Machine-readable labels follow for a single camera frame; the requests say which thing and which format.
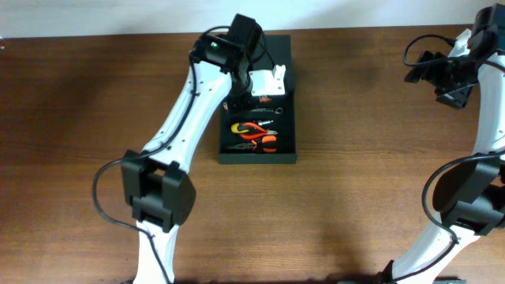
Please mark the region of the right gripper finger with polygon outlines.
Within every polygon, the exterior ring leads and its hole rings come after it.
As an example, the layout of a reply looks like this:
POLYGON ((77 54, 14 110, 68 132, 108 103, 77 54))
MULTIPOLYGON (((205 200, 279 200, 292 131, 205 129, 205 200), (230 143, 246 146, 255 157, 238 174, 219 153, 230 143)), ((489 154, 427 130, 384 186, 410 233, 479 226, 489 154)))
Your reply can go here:
POLYGON ((462 109, 466 106, 472 89, 472 87, 464 87, 445 92, 438 95, 436 101, 454 109, 462 109))
MULTIPOLYGON (((433 53, 426 50, 424 51, 419 58, 417 59, 417 63, 424 63, 433 59, 433 53)), ((418 83, 426 72, 426 67, 413 67, 405 76, 404 81, 406 83, 418 83)))

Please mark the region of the yellow black stubby screwdriver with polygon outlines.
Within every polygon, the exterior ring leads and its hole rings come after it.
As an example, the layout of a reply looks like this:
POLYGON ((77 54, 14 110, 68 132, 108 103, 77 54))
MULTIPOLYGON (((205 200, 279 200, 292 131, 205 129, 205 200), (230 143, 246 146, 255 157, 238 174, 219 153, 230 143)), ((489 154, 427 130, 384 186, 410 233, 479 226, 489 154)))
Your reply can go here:
POLYGON ((263 133, 265 132, 264 126, 271 123, 272 120, 237 122, 230 127, 230 130, 235 134, 263 133))

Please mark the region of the black box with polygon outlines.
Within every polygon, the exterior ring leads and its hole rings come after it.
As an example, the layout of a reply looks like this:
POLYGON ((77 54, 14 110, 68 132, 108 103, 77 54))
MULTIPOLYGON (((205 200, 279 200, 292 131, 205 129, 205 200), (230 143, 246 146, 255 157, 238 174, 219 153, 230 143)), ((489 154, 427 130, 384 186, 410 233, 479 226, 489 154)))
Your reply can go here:
POLYGON ((250 94, 220 107, 219 162, 295 164, 295 79, 288 35, 268 35, 267 55, 249 72, 250 94))

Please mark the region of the red small cutting pliers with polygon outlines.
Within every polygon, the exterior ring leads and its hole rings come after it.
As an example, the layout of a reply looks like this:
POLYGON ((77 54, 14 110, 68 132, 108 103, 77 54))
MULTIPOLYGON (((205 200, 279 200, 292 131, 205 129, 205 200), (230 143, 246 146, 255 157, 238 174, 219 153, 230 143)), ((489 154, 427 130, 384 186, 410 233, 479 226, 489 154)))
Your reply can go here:
POLYGON ((277 131, 264 129, 254 122, 239 123, 237 130, 240 132, 241 138, 245 140, 255 140, 263 136, 278 134, 277 131))

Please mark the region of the chrome combination wrench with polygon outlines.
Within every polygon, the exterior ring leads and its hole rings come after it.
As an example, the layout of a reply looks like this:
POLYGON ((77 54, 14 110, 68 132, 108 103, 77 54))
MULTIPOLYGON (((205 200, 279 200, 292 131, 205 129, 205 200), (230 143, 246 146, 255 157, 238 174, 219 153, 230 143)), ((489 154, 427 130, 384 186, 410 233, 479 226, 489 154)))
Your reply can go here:
POLYGON ((277 108, 256 108, 256 109, 252 110, 252 112, 282 114, 283 113, 283 108, 281 108, 281 107, 277 107, 277 108))

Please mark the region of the orange long-nose pliers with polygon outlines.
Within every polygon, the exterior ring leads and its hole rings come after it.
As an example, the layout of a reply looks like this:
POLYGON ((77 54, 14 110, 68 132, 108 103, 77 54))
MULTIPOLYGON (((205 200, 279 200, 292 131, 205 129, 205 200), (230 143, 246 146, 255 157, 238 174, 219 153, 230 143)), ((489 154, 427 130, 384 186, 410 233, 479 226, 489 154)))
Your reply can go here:
POLYGON ((276 136, 269 135, 255 140, 250 140, 249 142, 228 146, 227 149, 251 150, 255 153, 275 153, 277 152, 277 142, 276 136))

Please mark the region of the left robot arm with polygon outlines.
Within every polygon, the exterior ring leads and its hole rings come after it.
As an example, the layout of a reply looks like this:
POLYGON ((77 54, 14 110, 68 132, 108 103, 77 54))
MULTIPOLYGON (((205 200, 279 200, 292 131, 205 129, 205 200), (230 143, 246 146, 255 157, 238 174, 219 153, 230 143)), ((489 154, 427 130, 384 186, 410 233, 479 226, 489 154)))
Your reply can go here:
POLYGON ((189 73, 173 109, 142 151, 121 162, 125 202, 139 234, 135 283, 174 282, 177 233, 189 217, 196 190, 189 170, 211 116, 227 97, 248 95, 253 54, 263 35, 250 17, 238 14, 226 33, 203 32, 189 53, 189 73))

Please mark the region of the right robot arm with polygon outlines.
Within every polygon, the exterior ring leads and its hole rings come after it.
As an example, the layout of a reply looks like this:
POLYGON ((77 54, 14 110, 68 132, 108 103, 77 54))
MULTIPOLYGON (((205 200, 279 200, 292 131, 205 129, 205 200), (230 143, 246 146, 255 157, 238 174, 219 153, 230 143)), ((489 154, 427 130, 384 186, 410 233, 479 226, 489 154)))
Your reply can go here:
POLYGON ((376 283, 436 283, 443 269, 468 245, 504 226, 504 3, 481 9, 473 27, 443 37, 448 55, 424 51, 405 80, 425 80, 436 101, 462 109, 480 89, 477 137, 471 155, 450 161, 426 181, 421 205, 430 223, 410 249, 392 260, 376 283))

